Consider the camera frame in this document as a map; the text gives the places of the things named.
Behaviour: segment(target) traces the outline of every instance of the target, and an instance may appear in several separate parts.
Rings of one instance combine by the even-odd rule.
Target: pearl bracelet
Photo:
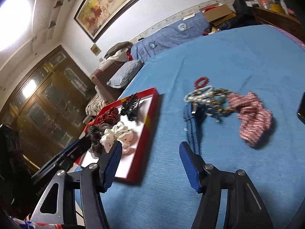
[[[207,100],[206,98],[213,94],[213,89],[214,87],[212,85],[200,89],[195,89],[194,91],[188,93],[183,100],[185,103],[197,102],[210,105],[210,100]]]

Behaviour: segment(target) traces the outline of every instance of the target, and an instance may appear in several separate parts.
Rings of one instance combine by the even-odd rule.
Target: pink checkered scrunchie
[[[238,118],[242,121],[239,135],[251,147],[255,147],[262,134],[268,130],[272,122],[272,112],[265,110],[257,95],[250,91],[246,96],[231,93],[228,102]]]

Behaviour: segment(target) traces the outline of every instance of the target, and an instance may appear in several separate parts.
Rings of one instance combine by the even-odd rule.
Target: painting
[[[138,0],[83,0],[74,19],[96,42],[106,29]]]

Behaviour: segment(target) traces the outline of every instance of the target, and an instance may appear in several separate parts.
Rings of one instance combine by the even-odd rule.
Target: sofa armrest
[[[99,87],[108,102],[114,102],[122,94],[124,89],[114,89],[107,82],[121,68],[124,62],[107,60],[91,75],[91,81]]]

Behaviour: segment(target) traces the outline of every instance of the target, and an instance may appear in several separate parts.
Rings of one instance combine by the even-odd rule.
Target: red beaded bracelet
[[[207,77],[201,77],[199,79],[197,79],[194,83],[194,87],[195,89],[201,89],[204,86],[206,86],[209,82],[209,79]]]

